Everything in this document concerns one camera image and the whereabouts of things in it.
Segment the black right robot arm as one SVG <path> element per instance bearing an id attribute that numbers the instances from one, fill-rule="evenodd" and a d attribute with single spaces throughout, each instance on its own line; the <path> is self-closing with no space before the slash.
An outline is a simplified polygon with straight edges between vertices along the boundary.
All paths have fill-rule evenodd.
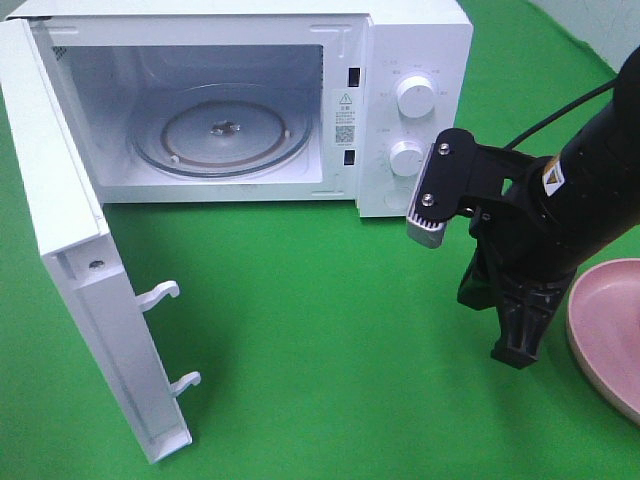
<path id="1" fill-rule="evenodd" d="M 639 53 L 620 69 L 611 101 L 552 158 L 508 189 L 511 213 L 481 208 L 477 246 L 457 300 L 496 309 L 492 358 L 514 368 L 538 359 L 543 336 L 577 268 L 639 223 Z"/>

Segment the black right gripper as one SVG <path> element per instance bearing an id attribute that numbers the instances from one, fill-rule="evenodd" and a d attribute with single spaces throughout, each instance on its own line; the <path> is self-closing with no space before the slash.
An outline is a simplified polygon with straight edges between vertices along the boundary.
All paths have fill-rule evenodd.
<path id="1" fill-rule="evenodd" d="M 538 360 L 576 271 L 546 257 L 567 251 L 541 206 L 541 177 L 551 160 L 477 145 L 461 199 L 474 210 L 469 233 L 477 247 L 457 300 L 474 310 L 496 308 L 500 337 L 491 357 L 516 369 Z"/>

